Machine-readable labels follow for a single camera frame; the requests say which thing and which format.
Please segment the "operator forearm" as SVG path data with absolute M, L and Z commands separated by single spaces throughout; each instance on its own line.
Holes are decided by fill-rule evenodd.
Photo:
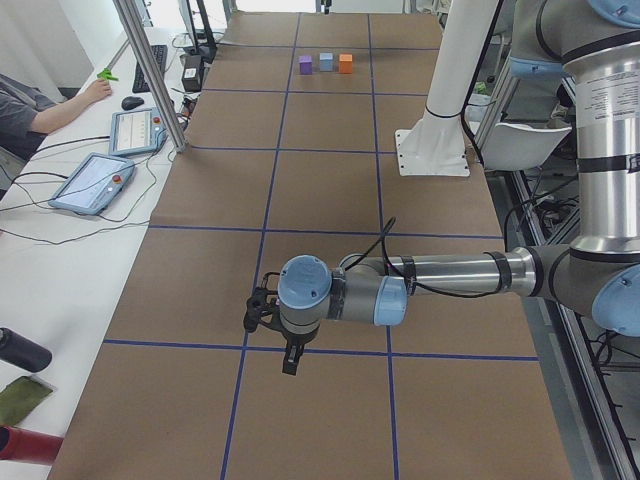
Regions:
M 91 100 L 85 93 L 79 94 L 64 103 L 37 113 L 29 130 L 49 135 L 77 119 L 90 104 Z

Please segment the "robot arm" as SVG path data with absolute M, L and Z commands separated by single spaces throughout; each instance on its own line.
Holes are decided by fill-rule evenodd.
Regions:
M 576 83 L 580 232 L 568 244 L 479 255 L 345 257 L 336 268 L 300 255 L 275 289 L 257 286 L 244 328 L 286 341 L 295 374 L 322 320 L 402 322 L 413 295 L 479 298 L 513 292 L 553 300 L 600 327 L 639 332 L 639 5 L 635 1 L 519 1 L 511 70 Z

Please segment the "operator hand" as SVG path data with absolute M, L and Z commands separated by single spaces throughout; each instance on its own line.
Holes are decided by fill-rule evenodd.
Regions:
M 104 100 L 113 93 L 111 84 L 108 80 L 99 78 L 93 81 L 82 93 L 83 99 L 88 104 L 93 104 Z

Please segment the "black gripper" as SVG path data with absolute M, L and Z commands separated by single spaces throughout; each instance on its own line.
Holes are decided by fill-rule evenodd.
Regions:
M 329 14 L 331 9 L 331 0 L 320 0 L 321 11 L 324 14 Z
M 260 285 L 253 289 L 252 295 L 247 299 L 243 327 L 249 334 L 254 333 L 259 325 L 281 333 L 286 339 L 282 372 L 296 375 L 300 358 L 304 353 L 304 347 L 310 342 L 310 335 L 294 333 L 291 327 L 284 325 L 278 293 L 268 287 L 271 276 L 279 276 L 279 273 L 265 273 Z

